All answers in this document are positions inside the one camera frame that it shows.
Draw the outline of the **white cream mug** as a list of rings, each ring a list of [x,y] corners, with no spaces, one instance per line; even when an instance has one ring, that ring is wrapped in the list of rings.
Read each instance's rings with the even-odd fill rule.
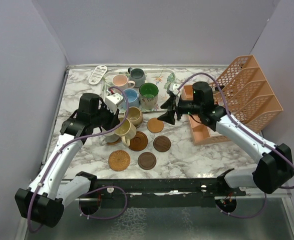
[[[101,146],[104,146],[106,144],[114,143],[116,142],[120,137],[116,135],[115,133],[108,133],[104,134],[99,137],[99,144]]]

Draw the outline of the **dark walnut coaster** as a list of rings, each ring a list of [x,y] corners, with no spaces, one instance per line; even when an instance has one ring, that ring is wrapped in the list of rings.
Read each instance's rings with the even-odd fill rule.
[[[144,152],[138,157],[138,165],[144,170],[150,170],[156,165],[156,156],[151,152]]]
[[[166,152],[171,148],[171,141],[168,137],[161,135],[154,139],[154,148],[159,152]]]

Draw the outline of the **tan brown mug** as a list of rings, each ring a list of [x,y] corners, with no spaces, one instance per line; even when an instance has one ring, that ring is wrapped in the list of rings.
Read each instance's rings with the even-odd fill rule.
[[[143,114],[138,107],[132,106],[129,107],[125,114],[127,114],[127,119],[135,126],[139,127],[143,122]]]

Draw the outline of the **yellow mug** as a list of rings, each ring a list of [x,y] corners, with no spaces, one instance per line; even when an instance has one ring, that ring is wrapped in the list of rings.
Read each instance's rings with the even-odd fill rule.
[[[120,117],[119,121],[124,120],[124,123],[114,130],[114,133],[119,136],[122,140],[122,143],[126,146],[130,146],[130,140],[133,139],[136,135],[136,127],[124,117]]]

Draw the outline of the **pink mug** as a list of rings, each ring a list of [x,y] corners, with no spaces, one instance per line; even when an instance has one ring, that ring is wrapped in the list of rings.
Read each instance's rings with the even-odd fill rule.
[[[135,87],[135,82],[129,80],[129,78],[124,74],[118,74],[113,77],[112,83],[114,86],[119,87],[122,90],[131,89]]]

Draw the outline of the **dark walnut coaster front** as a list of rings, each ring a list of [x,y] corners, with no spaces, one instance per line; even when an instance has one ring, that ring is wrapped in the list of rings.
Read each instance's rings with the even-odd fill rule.
[[[144,170],[150,170],[156,165],[156,156],[151,152],[144,152],[138,157],[138,165]]]

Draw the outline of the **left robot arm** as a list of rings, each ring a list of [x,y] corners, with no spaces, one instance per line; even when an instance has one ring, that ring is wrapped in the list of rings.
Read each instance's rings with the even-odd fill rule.
[[[95,136],[95,128],[100,129],[99,136],[118,128],[121,103],[127,104],[128,99],[119,93],[105,98],[95,93],[80,97],[77,110],[62,123],[56,146],[42,170],[27,189],[20,188],[15,194],[18,209],[27,219],[30,232],[34,232],[31,222],[53,228],[64,209],[76,198],[96,194],[96,176],[92,174],[81,172],[66,185],[61,185],[61,181],[87,138]]]

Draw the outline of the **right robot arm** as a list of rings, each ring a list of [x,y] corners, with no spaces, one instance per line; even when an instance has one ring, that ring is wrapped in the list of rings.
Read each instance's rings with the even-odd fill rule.
[[[227,196],[239,187],[257,187],[271,194],[293,177],[291,149],[286,144],[276,145],[262,138],[225,107],[216,104],[208,83],[196,82],[192,91],[193,99],[183,100],[179,96],[179,85],[171,83],[167,88],[169,99],[161,106],[167,112],[158,119],[173,125],[182,115],[198,115],[203,125],[228,137],[257,164],[256,168],[232,169],[223,173],[223,179],[216,184],[221,195]]]

